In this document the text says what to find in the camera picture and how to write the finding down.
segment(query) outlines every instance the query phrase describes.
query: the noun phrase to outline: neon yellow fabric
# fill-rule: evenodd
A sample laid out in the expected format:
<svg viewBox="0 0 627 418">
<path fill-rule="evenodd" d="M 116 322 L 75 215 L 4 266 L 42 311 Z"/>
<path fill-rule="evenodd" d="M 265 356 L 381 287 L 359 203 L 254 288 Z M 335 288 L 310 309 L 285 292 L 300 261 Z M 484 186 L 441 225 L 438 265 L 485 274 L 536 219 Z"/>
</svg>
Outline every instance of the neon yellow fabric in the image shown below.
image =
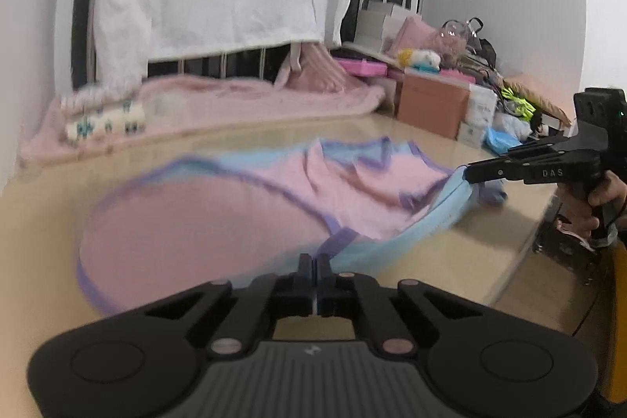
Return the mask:
<svg viewBox="0 0 627 418">
<path fill-rule="evenodd" d="M 524 98 L 516 96 L 515 92 L 509 87 L 501 88 L 501 94 L 506 100 L 513 101 L 516 104 L 516 114 L 518 114 L 524 121 L 531 121 L 534 116 L 535 107 L 531 105 Z"/>
</svg>

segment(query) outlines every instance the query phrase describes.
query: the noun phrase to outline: human hand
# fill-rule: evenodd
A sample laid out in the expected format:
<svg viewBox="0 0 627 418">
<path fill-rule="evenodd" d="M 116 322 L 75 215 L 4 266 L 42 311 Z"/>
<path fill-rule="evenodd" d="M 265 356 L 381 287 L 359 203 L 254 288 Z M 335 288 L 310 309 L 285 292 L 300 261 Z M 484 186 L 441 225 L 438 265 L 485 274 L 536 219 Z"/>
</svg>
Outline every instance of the human hand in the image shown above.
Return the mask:
<svg viewBox="0 0 627 418">
<path fill-rule="evenodd" d="M 594 207 L 612 203 L 616 211 L 620 211 L 627 197 L 627 184 L 612 171 L 607 171 L 604 180 L 590 192 L 587 201 L 582 198 L 572 185 L 557 185 L 557 195 L 564 203 L 560 213 L 571 221 L 569 228 L 584 239 L 590 238 L 591 232 L 599 227 L 599 219 L 593 216 Z"/>
</svg>

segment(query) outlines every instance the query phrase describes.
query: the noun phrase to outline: yellow object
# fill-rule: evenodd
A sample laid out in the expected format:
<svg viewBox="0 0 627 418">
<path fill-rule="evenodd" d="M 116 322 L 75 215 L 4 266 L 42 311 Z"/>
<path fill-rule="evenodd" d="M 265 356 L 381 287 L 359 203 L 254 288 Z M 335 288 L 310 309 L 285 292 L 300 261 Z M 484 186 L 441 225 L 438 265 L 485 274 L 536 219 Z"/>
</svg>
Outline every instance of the yellow object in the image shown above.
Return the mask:
<svg viewBox="0 0 627 418">
<path fill-rule="evenodd" d="M 524 98 L 516 96 L 515 92 L 510 87 L 501 88 L 501 95 L 506 100 L 511 100 L 516 104 L 516 112 L 521 116 L 524 121 L 531 122 L 531 118 L 534 117 L 535 107 L 531 105 Z"/>
<path fill-rule="evenodd" d="M 411 56 L 414 53 L 413 49 L 401 49 L 396 54 L 396 60 L 402 68 L 407 68 L 411 63 Z"/>
<path fill-rule="evenodd" d="M 619 404 L 627 400 L 627 249 L 614 245 L 614 331 L 610 344 L 605 397 Z"/>
</svg>

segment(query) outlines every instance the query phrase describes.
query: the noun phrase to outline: brown cardboard box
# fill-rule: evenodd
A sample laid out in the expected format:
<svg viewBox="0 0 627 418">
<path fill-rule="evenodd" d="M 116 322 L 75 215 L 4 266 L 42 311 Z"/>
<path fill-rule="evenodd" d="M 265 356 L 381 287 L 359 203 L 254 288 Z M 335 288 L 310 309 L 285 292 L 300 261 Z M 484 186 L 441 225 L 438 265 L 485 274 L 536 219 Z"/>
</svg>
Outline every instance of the brown cardboard box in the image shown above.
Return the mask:
<svg viewBox="0 0 627 418">
<path fill-rule="evenodd" d="M 465 119 L 466 82 L 431 74 L 405 73 L 397 119 L 413 127 L 456 139 Z"/>
</svg>

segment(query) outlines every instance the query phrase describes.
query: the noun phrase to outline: pink box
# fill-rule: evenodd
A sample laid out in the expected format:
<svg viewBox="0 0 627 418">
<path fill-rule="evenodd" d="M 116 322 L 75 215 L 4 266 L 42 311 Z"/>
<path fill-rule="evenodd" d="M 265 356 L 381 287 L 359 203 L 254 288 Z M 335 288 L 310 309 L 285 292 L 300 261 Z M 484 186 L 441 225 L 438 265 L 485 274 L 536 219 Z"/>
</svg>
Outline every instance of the pink box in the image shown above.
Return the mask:
<svg viewBox="0 0 627 418">
<path fill-rule="evenodd" d="M 384 62 L 374 62 L 367 59 L 341 59 L 334 57 L 342 68 L 356 77 L 377 77 L 385 76 L 388 72 L 388 65 Z"/>
</svg>

